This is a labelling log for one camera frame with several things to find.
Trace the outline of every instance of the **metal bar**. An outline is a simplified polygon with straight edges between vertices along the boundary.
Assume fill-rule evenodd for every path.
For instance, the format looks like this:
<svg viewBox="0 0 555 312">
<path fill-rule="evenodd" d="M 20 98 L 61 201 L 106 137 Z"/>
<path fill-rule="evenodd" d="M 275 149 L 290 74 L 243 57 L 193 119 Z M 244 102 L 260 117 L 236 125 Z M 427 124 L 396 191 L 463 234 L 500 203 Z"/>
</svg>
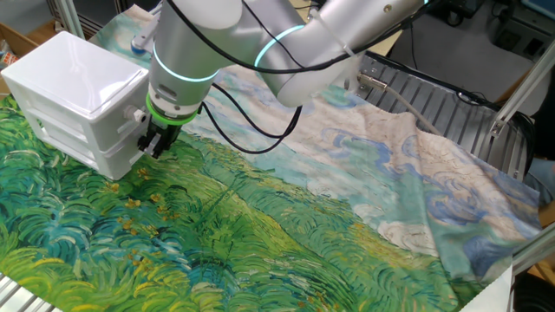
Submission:
<svg viewBox="0 0 555 312">
<path fill-rule="evenodd" d="M 55 3 L 58 7 L 60 18 L 62 19 L 63 25 L 66 29 L 75 36 L 85 39 L 81 23 L 79 22 L 79 16 L 75 11 L 73 0 L 55 0 Z"/>
<path fill-rule="evenodd" d="M 83 34 L 83 28 L 81 27 L 81 22 L 79 21 L 79 16 L 77 15 L 77 10 L 75 9 L 75 4 L 73 0 L 66 0 L 68 4 L 69 14 L 71 15 L 71 19 L 74 23 L 75 33 L 74 35 L 80 37 L 81 39 L 85 39 L 85 35 Z"/>
<path fill-rule="evenodd" d="M 555 224 L 513 253 L 513 274 L 518 275 L 555 252 Z"/>
<path fill-rule="evenodd" d="M 545 75 L 550 72 L 555 65 L 555 41 L 547 49 L 544 55 L 534 65 L 530 74 L 522 81 L 520 86 L 514 91 L 509 101 L 501 108 L 495 116 L 490 133 L 492 136 L 497 137 L 505 124 L 514 116 L 519 110 L 524 101 L 530 96 L 532 91 L 538 86 Z"/>
<path fill-rule="evenodd" d="M 163 3 L 164 3 L 163 1 L 160 1 L 160 3 L 158 3 L 158 5 L 156 5 L 156 7 L 154 9 L 150 10 L 150 12 L 148 12 L 148 13 L 150 13 L 152 15 L 156 15 L 156 14 L 160 13 L 160 11 L 162 10 Z"/>
</svg>

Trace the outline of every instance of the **metal frame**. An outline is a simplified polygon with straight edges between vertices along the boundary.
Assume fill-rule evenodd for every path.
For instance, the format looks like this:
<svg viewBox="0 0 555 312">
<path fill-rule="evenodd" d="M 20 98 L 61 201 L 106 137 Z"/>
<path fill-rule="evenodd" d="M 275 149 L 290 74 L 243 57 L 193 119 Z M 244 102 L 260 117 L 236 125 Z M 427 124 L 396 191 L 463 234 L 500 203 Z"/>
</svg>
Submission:
<svg viewBox="0 0 555 312">
<path fill-rule="evenodd" d="M 55 0 L 55 5 L 66 29 L 75 36 L 85 39 L 73 0 Z"/>
<path fill-rule="evenodd" d="M 509 101 L 501 108 L 492 124 L 491 135 L 498 137 L 506 123 L 514 116 L 532 91 L 539 85 L 542 79 L 555 66 L 555 41 L 538 60 L 528 76 L 520 83 Z"/>
</svg>

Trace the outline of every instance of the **black cable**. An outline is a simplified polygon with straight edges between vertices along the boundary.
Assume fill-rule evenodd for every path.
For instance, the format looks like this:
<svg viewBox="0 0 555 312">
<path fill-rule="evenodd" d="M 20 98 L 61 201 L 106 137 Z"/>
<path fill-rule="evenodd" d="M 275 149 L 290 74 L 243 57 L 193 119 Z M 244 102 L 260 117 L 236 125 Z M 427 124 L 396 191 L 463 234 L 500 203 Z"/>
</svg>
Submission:
<svg viewBox="0 0 555 312">
<path fill-rule="evenodd" d="M 210 41 L 208 38 L 206 38 L 206 36 L 204 36 L 204 34 L 202 34 L 202 32 L 191 21 L 189 21 L 189 19 L 186 18 L 186 16 L 183 14 L 183 12 L 180 11 L 180 9 L 177 7 L 177 5 L 175 4 L 175 2 L 173 0 L 167 0 L 167 2 L 172 7 L 173 11 L 180 17 L 180 19 L 183 21 L 183 23 L 185 23 L 191 29 L 191 31 L 195 35 L 197 35 L 199 37 L 199 39 L 202 42 L 204 42 L 208 47 L 213 49 L 218 54 L 222 55 L 225 59 L 229 60 L 230 62 L 234 62 L 234 63 L 236 63 L 236 64 L 238 64 L 238 65 L 240 65 L 244 68 L 255 70 L 255 71 L 258 71 L 260 73 L 274 74 L 274 75 L 305 73 L 305 72 L 309 72 L 309 71 L 326 69 L 326 68 L 328 68 L 328 67 L 330 67 L 330 66 L 332 66 L 332 65 L 334 65 L 338 62 L 341 62 L 341 61 L 344 61 L 344 60 L 350 58 L 350 55 L 342 54 L 342 55 L 340 55 L 340 56 L 338 56 L 338 57 L 336 57 L 332 60 L 329 60 L 327 62 L 323 62 L 321 64 L 317 64 L 317 65 L 314 65 L 314 66 L 309 66 L 309 67 L 306 67 L 306 68 L 270 69 L 270 68 L 260 68 L 260 67 L 257 67 L 257 66 L 253 66 L 253 65 L 251 65 L 247 62 L 243 62 L 243 61 L 239 60 L 238 58 L 228 54 L 223 49 L 221 49 L 220 47 L 215 45 L 212 41 Z M 399 31 L 400 29 L 403 29 L 406 25 L 408 25 L 409 23 L 414 21 L 416 18 L 418 18 L 422 14 L 428 12 L 430 9 L 435 7 L 440 2 L 441 1 L 434 1 L 433 5 L 426 5 L 422 8 L 420 8 L 412 16 L 406 18 L 402 22 L 398 23 L 396 26 L 393 26 L 388 31 L 386 31 L 384 34 L 382 34 L 381 36 L 378 36 L 375 40 L 361 46 L 360 48 L 354 49 L 353 52 L 355 54 L 361 53 L 361 52 L 365 51 L 366 49 L 376 45 L 377 43 L 389 38 L 394 33 Z"/>
<path fill-rule="evenodd" d="M 243 115 L 243 117 L 245 117 L 245 119 L 249 122 L 249 124 L 255 128 L 260 134 L 263 134 L 264 136 L 268 137 L 268 138 L 272 138 L 272 139 L 281 139 L 282 137 L 286 137 L 289 134 L 291 134 L 291 131 L 287 132 L 287 129 L 285 130 L 285 132 L 283 134 L 270 134 L 267 133 L 266 131 L 262 130 L 259 126 L 257 126 L 254 121 L 251 120 L 251 118 L 246 114 L 245 110 L 243 110 L 243 108 L 239 105 L 239 103 L 237 103 L 237 101 L 235 101 L 235 99 L 233 99 L 232 95 L 229 94 L 227 91 L 225 91 L 225 89 L 223 89 L 220 85 L 218 85 L 217 83 L 213 83 L 212 84 L 213 87 L 215 87 L 217 90 L 219 90 L 219 92 L 221 92 L 223 95 L 225 95 L 232 103 L 233 105 L 235 105 L 235 107 L 239 110 L 239 112 Z"/>
<path fill-rule="evenodd" d="M 411 52 L 413 55 L 413 62 L 415 63 L 415 69 L 418 70 L 418 64 L 416 64 L 416 57 L 415 57 L 415 33 L 413 31 L 413 24 L 410 24 L 410 46 Z"/>
<path fill-rule="evenodd" d="M 208 114 L 208 118 L 210 118 L 210 121 L 212 122 L 212 124 L 214 125 L 216 130 L 218 131 L 219 135 L 221 135 L 222 138 L 224 138 L 224 140 L 227 141 L 227 143 L 231 144 L 233 147 L 237 148 L 239 151 L 241 151 L 243 153 L 249 153 L 249 154 L 254 154 L 254 155 L 268 153 L 269 151 L 276 148 L 287 137 L 287 135 L 285 135 L 286 133 L 292 133 L 293 132 L 293 130 L 297 126 L 297 123 L 298 123 L 299 117 L 301 115 L 301 112 L 303 111 L 303 107 L 297 107 L 297 110 L 295 111 L 295 115 L 293 116 L 293 119 L 291 119 L 291 123 L 289 124 L 289 126 L 285 130 L 284 135 L 282 135 L 276 143 L 274 143 L 272 146 L 270 146 L 270 147 L 268 147 L 264 150 L 261 150 L 261 151 L 250 151 L 250 150 L 244 149 L 243 147 L 237 145 L 237 143 L 233 142 L 233 140 L 230 139 L 224 133 L 224 131 L 219 127 L 218 122 L 214 119 L 214 116 L 212 116 L 212 113 L 210 112 L 210 109 L 208 109 L 208 106 L 204 102 L 202 102 L 200 104 L 199 111 L 202 108 L 204 108 L 206 110 L 206 114 Z"/>
<path fill-rule="evenodd" d="M 291 54 L 291 52 L 289 52 L 289 50 L 284 46 L 283 43 L 281 43 L 274 35 L 271 34 L 271 32 L 266 28 L 266 26 L 264 26 L 264 24 L 262 23 L 262 21 L 260 21 L 260 19 L 258 18 L 258 16 L 252 11 L 251 7 L 249 6 L 249 4 L 247 4 L 245 2 L 245 0 L 243 0 L 243 5 L 246 7 L 246 9 L 251 12 L 252 17 L 254 17 L 255 20 L 257 20 L 258 24 L 260 24 L 260 27 L 262 27 L 265 31 L 266 34 L 270 35 L 271 39 L 275 40 L 282 48 L 284 48 L 285 53 L 287 53 L 287 55 L 291 58 L 292 61 L 295 62 L 295 64 L 298 65 L 298 67 L 300 68 L 304 68 L 303 65 L 299 64 L 299 62 L 297 62 L 297 60 L 295 60 L 295 57 L 293 57 L 293 55 Z"/>
</svg>

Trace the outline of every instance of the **wire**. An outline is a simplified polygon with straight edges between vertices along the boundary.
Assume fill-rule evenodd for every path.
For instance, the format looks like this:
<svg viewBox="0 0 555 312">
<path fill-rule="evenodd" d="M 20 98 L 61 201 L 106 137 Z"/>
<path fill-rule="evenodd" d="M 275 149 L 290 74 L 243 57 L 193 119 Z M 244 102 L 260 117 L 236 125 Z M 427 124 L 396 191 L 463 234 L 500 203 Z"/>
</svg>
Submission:
<svg viewBox="0 0 555 312">
<path fill-rule="evenodd" d="M 327 62 L 323 62 L 323 63 L 317 64 L 317 65 L 313 65 L 313 66 L 309 66 L 309 67 L 305 67 L 305 68 L 270 69 L 270 68 L 260 68 L 258 66 L 253 66 L 253 65 L 251 65 L 247 62 L 243 62 L 243 61 L 239 60 L 238 58 L 228 54 L 223 49 L 221 49 L 220 47 L 215 45 L 212 41 L 210 41 L 208 38 L 206 38 L 206 36 L 204 36 L 204 34 L 202 34 L 202 32 L 191 21 L 189 21 L 189 19 L 186 18 L 186 16 L 183 14 L 183 12 L 181 12 L 180 9 L 177 7 L 174 0 L 166 0 L 166 1 L 167 1 L 167 3 L 170 4 L 173 11 L 178 15 L 178 17 L 183 21 L 183 23 L 185 23 L 187 25 L 187 27 L 189 27 L 191 29 L 191 31 L 195 35 L 197 35 L 199 37 L 199 39 L 202 42 L 204 42 L 208 47 L 213 49 L 218 54 L 222 55 L 228 61 L 234 62 L 234 63 L 236 63 L 236 64 L 238 64 L 238 65 L 240 65 L 244 68 L 255 70 L 255 71 L 258 71 L 260 73 L 274 74 L 274 75 L 285 75 L 285 74 L 305 73 L 305 72 L 315 71 L 315 70 L 323 70 L 323 69 L 326 69 L 326 68 L 328 68 L 328 67 L 330 67 L 330 66 L 332 66 L 332 65 L 334 65 L 338 62 L 341 62 L 341 61 L 344 61 L 344 60 L 350 58 L 350 55 L 342 54 L 342 55 L 340 55 L 340 56 L 338 56 L 334 59 L 331 59 Z M 441 1 L 434 1 L 434 5 L 425 5 L 424 7 L 420 8 L 418 11 L 416 11 L 416 13 L 414 13 L 412 16 L 406 18 L 402 22 L 398 23 L 396 26 L 391 27 L 388 31 L 383 33 L 381 36 L 378 36 L 375 40 L 361 46 L 360 48 L 354 49 L 353 52 L 355 54 L 361 53 L 361 52 L 365 51 L 366 49 L 374 46 L 375 44 L 389 38 L 394 33 L 399 31 L 400 29 L 402 29 L 405 25 L 407 25 L 408 23 L 411 23 L 416 18 L 418 18 L 421 15 L 423 15 L 424 13 L 428 12 L 430 9 L 434 8 L 440 2 Z"/>
<path fill-rule="evenodd" d="M 266 26 L 264 26 L 264 24 L 262 23 L 262 21 L 260 21 L 260 19 L 258 18 L 258 16 L 252 11 L 251 7 L 249 6 L 249 4 L 247 4 L 245 2 L 245 0 L 243 0 L 243 5 L 246 7 L 246 9 L 251 12 L 252 17 L 254 17 L 255 20 L 257 20 L 258 24 L 260 24 L 260 27 L 262 27 L 266 33 L 268 35 L 270 35 L 271 39 L 275 40 L 277 42 L 277 44 L 279 44 L 282 48 L 284 48 L 285 53 L 287 53 L 287 55 L 291 58 L 292 61 L 295 62 L 295 64 L 298 65 L 298 67 L 300 68 L 304 68 L 303 65 L 299 64 L 299 62 L 297 62 L 297 60 L 295 60 L 295 57 L 293 57 L 293 55 L 291 54 L 291 52 L 289 52 L 289 50 L 274 36 L 271 34 L 271 32 L 266 28 Z"/>
<path fill-rule="evenodd" d="M 432 123 L 430 123 L 426 117 L 422 116 L 422 114 L 420 114 L 412 105 L 410 105 L 410 103 L 404 98 L 402 97 L 402 95 L 400 95 L 397 91 L 395 91 L 394 89 L 392 89 L 391 87 L 387 86 L 385 87 L 385 90 L 389 93 L 391 93 L 402 105 L 404 105 L 408 111 L 410 111 L 410 113 L 412 113 L 416 118 L 418 118 L 418 120 L 424 124 L 424 126 L 426 126 L 426 128 L 433 134 L 435 135 L 439 135 L 439 136 L 443 136 L 443 134 L 441 134 L 435 127 L 434 125 L 432 125 Z"/>
<path fill-rule="evenodd" d="M 413 31 L 413 24 L 410 24 L 410 46 L 413 55 L 413 62 L 415 63 L 415 69 L 418 70 L 418 64 L 416 64 L 416 57 L 415 57 L 415 33 Z"/>
<path fill-rule="evenodd" d="M 243 117 L 245 117 L 245 119 L 249 122 L 249 124 L 253 128 L 255 128 L 260 134 L 263 134 L 264 136 L 266 136 L 268 138 L 272 138 L 272 139 L 281 139 L 283 136 L 288 136 L 289 134 L 291 134 L 291 132 L 287 132 L 287 129 L 283 134 L 279 134 L 279 135 L 270 134 L 270 133 L 267 133 L 266 131 L 262 130 L 259 126 L 257 126 L 254 123 L 254 121 L 251 120 L 251 118 L 246 114 L 245 110 L 243 110 L 243 108 L 237 103 L 237 101 L 235 101 L 235 99 L 233 99 L 231 94 L 229 94 L 227 91 L 225 91 L 225 89 L 223 89 L 217 83 L 213 83 L 212 86 L 215 87 L 217 90 L 219 90 L 219 92 L 224 94 L 233 103 L 233 105 L 235 105 L 235 107 L 239 110 L 239 112 L 243 115 Z"/>
<path fill-rule="evenodd" d="M 277 140 L 276 143 L 274 143 L 272 146 L 270 146 L 270 147 L 268 147 L 264 150 L 261 150 L 261 151 L 250 151 L 250 150 L 244 149 L 243 147 L 239 146 L 237 143 L 233 142 L 233 140 L 230 139 L 224 133 L 224 131 L 219 127 L 218 122 L 214 119 L 214 116 L 212 116 L 212 113 L 210 112 L 210 109 L 208 109 L 208 106 L 204 102 L 202 102 L 200 104 L 199 111 L 201 111 L 202 108 L 204 108 L 206 110 L 206 114 L 208 114 L 208 118 L 210 118 L 210 121 L 212 122 L 212 124 L 214 125 L 216 130 L 218 131 L 219 135 L 221 135 L 222 138 L 224 138 L 224 140 L 227 141 L 227 143 L 231 144 L 233 147 L 237 148 L 239 151 L 241 151 L 243 153 L 249 153 L 249 154 L 254 154 L 254 155 L 268 153 L 269 151 L 278 147 L 278 145 L 287 137 L 287 135 L 289 135 L 287 133 L 292 133 L 293 132 L 293 130 L 297 126 L 297 123 L 298 123 L 299 117 L 301 115 L 301 112 L 303 111 L 303 107 L 297 107 L 297 110 L 295 111 L 295 115 L 293 115 L 293 119 L 291 119 L 291 122 L 290 122 L 289 126 L 285 130 L 284 134 L 279 138 L 279 140 Z"/>
</svg>

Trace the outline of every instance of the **painted cloth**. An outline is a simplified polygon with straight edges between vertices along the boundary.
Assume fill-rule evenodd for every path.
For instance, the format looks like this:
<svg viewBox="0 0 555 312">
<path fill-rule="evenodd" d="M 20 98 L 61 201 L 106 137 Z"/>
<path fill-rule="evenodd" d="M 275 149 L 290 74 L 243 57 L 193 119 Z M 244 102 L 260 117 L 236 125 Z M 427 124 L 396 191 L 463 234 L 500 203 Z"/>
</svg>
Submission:
<svg viewBox="0 0 555 312">
<path fill-rule="evenodd" d="M 121 55 L 130 21 L 106 30 Z M 255 73 L 216 82 L 286 128 Z M 271 144 L 217 90 L 206 104 L 240 145 Z M 238 153 L 202 114 L 119 181 L 37 140 L 8 98 L 0 177 L 0 272 L 64 311 L 454 311 L 539 232 L 535 191 L 340 88 L 271 153 Z"/>
</svg>

